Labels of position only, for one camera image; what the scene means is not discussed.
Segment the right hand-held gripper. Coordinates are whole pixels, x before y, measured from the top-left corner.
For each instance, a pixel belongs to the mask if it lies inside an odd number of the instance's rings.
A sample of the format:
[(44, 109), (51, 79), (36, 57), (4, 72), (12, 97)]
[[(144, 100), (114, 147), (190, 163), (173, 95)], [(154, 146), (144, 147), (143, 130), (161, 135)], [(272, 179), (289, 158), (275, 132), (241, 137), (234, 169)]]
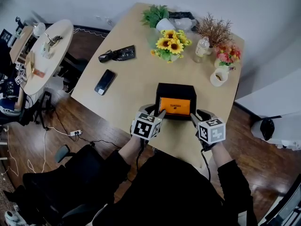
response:
[(191, 113), (191, 121), (198, 129), (198, 136), (204, 151), (209, 151), (215, 144), (226, 139), (226, 123), (212, 112), (200, 109), (196, 112), (200, 119)]

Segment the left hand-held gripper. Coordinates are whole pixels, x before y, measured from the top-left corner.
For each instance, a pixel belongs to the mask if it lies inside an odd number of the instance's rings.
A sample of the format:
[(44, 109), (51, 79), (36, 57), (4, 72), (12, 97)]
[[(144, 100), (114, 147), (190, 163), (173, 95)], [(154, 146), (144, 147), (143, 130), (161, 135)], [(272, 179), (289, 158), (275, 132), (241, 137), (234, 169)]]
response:
[(131, 135), (150, 141), (159, 133), (166, 110), (162, 110), (158, 117), (155, 117), (151, 115), (155, 111), (155, 107), (155, 104), (147, 104), (139, 108), (135, 119), (132, 121)]

